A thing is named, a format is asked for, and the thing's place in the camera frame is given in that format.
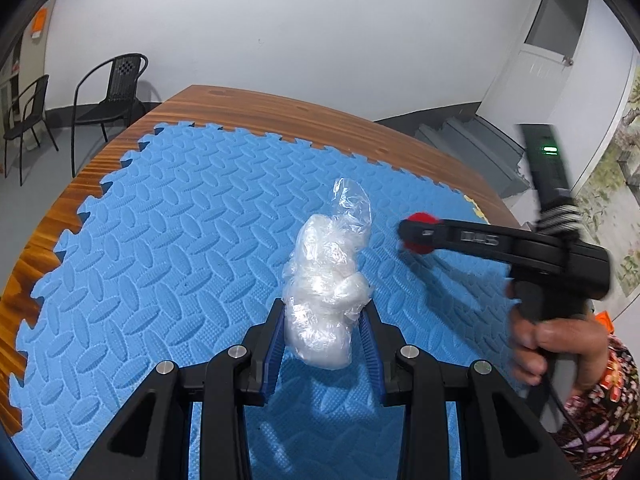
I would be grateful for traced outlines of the floral sleeve forearm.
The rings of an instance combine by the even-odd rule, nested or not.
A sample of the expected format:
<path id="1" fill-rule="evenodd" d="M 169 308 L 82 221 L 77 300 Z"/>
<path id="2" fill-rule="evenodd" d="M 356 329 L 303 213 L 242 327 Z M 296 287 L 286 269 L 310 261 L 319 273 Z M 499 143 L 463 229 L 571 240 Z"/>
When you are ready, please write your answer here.
<path id="1" fill-rule="evenodd" d="M 572 396 L 566 422 L 553 435 L 583 479 L 613 479 L 639 443 L 639 374 L 627 347 L 608 337 L 608 365 L 590 390 Z"/>

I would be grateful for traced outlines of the right hand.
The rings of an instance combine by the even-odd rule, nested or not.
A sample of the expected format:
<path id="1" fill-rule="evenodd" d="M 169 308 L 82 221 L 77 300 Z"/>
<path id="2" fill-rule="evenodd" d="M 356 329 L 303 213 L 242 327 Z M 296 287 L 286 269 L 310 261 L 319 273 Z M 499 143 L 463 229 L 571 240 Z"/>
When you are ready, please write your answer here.
<path id="1" fill-rule="evenodd" d="M 510 312 L 512 375 L 522 384 L 536 386 L 547 371 L 548 361 L 541 351 L 577 356 L 573 396 L 597 385 L 608 366 L 608 332 L 593 316 L 555 318 L 537 324 Z"/>

